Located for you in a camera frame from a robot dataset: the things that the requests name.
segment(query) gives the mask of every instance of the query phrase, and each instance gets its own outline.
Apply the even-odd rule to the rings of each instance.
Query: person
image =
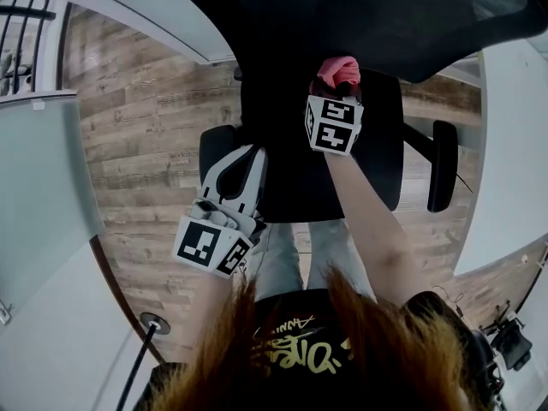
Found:
[[[269,225],[239,289],[203,295],[217,294],[217,321],[186,370],[152,381],[146,409],[484,407],[466,326],[428,290],[405,232],[353,158],[326,152],[325,161],[346,222],[309,224],[307,290],[291,226]]]

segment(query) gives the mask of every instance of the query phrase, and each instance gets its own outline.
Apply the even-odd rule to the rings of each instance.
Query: leg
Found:
[[[302,290],[299,253],[290,223],[269,224],[247,261],[246,277],[257,277],[256,301]]]
[[[309,223],[312,263],[307,289],[327,288],[328,267],[335,266],[355,291],[374,298],[366,268],[361,263],[346,222],[343,219]]]

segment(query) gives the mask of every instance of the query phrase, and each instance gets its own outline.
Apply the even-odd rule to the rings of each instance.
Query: office chair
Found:
[[[521,329],[525,325],[517,317],[508,318],[509,307],[509,301],[506,301],[502,311],[497,305],[497,317],[493,323],[487,327],[480,326],[480,329],[487,336],[497,334],[491,341],[491,346],[503,356],[508,370],[519,372],[531,359],[533,344],[521,334]]]
[[[548,25],[538,0],[192,1],[229,43],[242,79],[242,127],[204,133],[200,175],[225,154],[221,148],[263,146],[269,165],[258,210],[270,223],[343,217],[324,156],[310,149],[303,125],[308,85],[327,57],[350,55],[363,69],[365,110],[353,156],[377,194],[396,208],[407,141],[432,162],[428,210],[442,211],[455,186],[455,128],[437,122],[430,140],[404,124],[397,78],[423,81]]]

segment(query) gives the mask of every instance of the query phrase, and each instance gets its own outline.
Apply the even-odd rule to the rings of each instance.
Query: railing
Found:
[[[8,5],[3,4],[2,0],[0,0],[0,15],[6,16],[2,29],[2,37],[0,37],[0,96],[17,94],[21,89],[21,78],[25,80],[30,77],[30,80],[27,80],[30,82],[30,87],[27,91],[36,91],[36,72],[38,67],[40,38],[42,37],[42,32],[44,30],[44,22],[53,21],[56,18],[55,12],[50,12],[48,10],[51,0],[44,0],[44,4],[39,9],[33,7],[36,1],[37,0],[28,0],[26,5],[21,6],[17,4],[18,0],[11,0],[11,3]],[[8,52],[4,54],[6,37],[10,23],[14,22],[14,17],[18,17],[18,21],[21,21],[22,17],[17,46],[15,47],[15,53]],[[21,55],[23,53],[23,39],[25,38],[25,31],[27,30],[29,19],[38,20],[38,27],[34,45],[29,47],[29,49],[33,50],[32,63],[22,67]]]

